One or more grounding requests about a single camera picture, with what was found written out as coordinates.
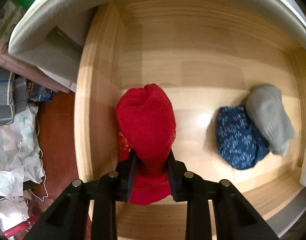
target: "red tube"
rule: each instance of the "red tube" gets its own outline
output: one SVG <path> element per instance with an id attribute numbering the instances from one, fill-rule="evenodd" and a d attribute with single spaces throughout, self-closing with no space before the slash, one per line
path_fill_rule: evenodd
<path id="1" fill-rule="evenodd" d="M 13 228 L 10 228 L 10 229 L 6 230 L 4 232 L 4 234 L 7 238 L 11 237 L 11 236 L 29 228 L 30 226 L 34 225 L 38 219 L 39 219 L 39 215 L 33 215 L 32 217 L 30 217 L 26 221 L 23 221 L 22 223 L 19 223 L 18 225 L 14 226 Z"/>

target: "screw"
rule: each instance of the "screw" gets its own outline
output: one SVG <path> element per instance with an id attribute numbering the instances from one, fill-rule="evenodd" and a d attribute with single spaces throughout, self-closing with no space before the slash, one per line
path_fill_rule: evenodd
<path id="1" fill-rule="evenodd" d="M 108 176 L 110 176 L 111 178 L 116 178 L 118 177 L 118 172 L 117 171 L 111 171 Z"/>
<path id="2" fill-rule="evenodd" d="M 186 171 L 184 173 L 184 177 L 188 178 L 188 179 L 192 179 L 194 176 L 194 173 L 192 171 Z"/>
<path id="3" fill-rule="evenodd" d="M 76 179 L 72 182 L 72 185 L 74 187 L 79 187 L 80 185 L 82 185 L 82 181 L 80 179 Z"/>
<path id="4" fill-rule="evenodd" d="M 220 180 L 220 183 L 224 186 L 224 187 L 227 187 L 227 186 L 230 186 L 231 185 L 231 182 L 227 179 L 221 179 Z"/>

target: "folded gray sock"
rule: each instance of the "folded gray sock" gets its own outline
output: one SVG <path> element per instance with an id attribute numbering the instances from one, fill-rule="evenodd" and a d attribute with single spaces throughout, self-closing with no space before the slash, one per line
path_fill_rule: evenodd
<path id="1" fill-rule="evenodd" d="M 255 87 L 245 105 L 250 119 L 269 141 L 269 149 L 284 157 L 295 133 L 282 104 L 281 90 L 269 84 Z"/>

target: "folded red sock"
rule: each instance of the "folded red sock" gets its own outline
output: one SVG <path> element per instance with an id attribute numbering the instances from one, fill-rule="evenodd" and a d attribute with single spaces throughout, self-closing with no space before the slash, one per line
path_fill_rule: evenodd
<path id="1" fill-rule="evenodd" d="M 116 109 L 120 126 L 120 160 L 132 147 L 138 157 L 130 202 L 148 205 L 170 195 L 166 160 L 175 139 L 175 117 L 170 100 L 156 84 L 132 88 Z"/>

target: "red floor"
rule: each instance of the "red floor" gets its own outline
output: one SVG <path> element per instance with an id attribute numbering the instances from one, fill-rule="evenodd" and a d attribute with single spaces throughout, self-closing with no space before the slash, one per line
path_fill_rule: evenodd
<path id="1" fill-rule="evenodd" d="M 38 141 L 43 151 L 46 188 L 49 194 L 38 206 L 44 212 L 61 192 L 74 180 L 78 172 L 74 148 L 74 93 L 57 93 L 52 102 L 40 102 Z M 43 185 L 33 189 L 42 198 L 46 195 Z M 86 240 L 89 239 L 90 220 Z"/>

